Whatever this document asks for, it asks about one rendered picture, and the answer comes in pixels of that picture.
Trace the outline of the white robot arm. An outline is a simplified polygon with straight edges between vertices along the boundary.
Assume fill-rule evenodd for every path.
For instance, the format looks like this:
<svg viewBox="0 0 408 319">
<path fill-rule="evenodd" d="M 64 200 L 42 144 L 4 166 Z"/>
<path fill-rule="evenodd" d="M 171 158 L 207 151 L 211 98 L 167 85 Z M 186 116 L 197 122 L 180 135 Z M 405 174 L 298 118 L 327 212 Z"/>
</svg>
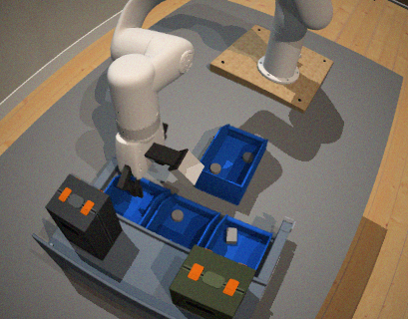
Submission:
<svg viewBox="0 0 408 319">
<path fill-rule="evenodd" d="M 194 59 L 195 49 L 188 40 L 142 28 L 151 10 L 164 1 L 129 0 L 112 38 L 114 62 L 107 80 L 117 130 L 127 140 L 147 139 L 159 129 L 158 93 L 185 73 Z M 277 84 L 296 82 L 295 65 L 307 28 L 321 30 L 332 16 L 331 0 L 275 0 L 266 58 L 257 63 L 259 72 Z M 145 157 L 169 165 L 184 186 L 195 185 L 204 169 L 188 149 L 176 151 L 153 143 Z"/>
</svg>

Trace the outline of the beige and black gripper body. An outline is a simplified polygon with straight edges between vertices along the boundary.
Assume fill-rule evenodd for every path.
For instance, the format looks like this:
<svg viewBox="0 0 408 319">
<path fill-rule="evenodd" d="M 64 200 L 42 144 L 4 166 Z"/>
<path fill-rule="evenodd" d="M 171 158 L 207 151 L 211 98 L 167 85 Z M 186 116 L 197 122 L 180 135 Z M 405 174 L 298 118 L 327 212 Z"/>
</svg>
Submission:
<svg viewBox="0 0 408 319">
<path fill-rule="evenodd" d="M 149 170 L 154 160 L 145 157 L 153 143 L 165 145 L 165 133 L 161 119 L 160 130 L 157 130 L 151 137 L 131 141 L 123 138 L 119 132 L 116 135 L 116 155 L 120 172 L 123 171 L 125 164 L 128 165 L 136 179 L 141 179 Z"/>
</svg>

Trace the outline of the grey low shelf rack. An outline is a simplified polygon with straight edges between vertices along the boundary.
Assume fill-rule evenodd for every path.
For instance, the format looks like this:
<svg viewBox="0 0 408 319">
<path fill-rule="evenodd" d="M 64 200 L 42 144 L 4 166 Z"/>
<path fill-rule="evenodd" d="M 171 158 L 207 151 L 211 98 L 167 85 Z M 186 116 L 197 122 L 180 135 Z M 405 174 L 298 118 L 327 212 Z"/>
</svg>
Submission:
<svg viewBox="0 0 408 319">
<path fill-rule="evenodd" d="M 104 191 L 116 172 L 121 174 L 118 169 L 114 155 L 92 186 Z M 169 287 L 191 250 L 117 217 L 123 230 L 103 261 L 69 241 L 59 227 L 48 243 L 32 236 L 60 268 L 145 319 L 205 319 L 173 304 L 170 294 Z M 251 318 L 295 222 L 285 216 L 277 235 L 271 237 L 232 319 Z"/>
</svg>

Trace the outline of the black case with orange latches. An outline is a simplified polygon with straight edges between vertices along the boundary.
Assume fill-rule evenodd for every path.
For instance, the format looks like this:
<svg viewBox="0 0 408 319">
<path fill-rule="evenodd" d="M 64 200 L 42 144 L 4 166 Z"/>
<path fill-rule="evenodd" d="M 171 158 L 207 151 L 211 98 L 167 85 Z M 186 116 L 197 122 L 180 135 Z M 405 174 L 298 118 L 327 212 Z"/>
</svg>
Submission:
<svg viewBox="0 0 408 319">
<path fill-rule="evenodd" d="M 71 174 L 46 209 L 69 241 L 102 261 L 123 230 L 110 196 Z"/>
</svg>

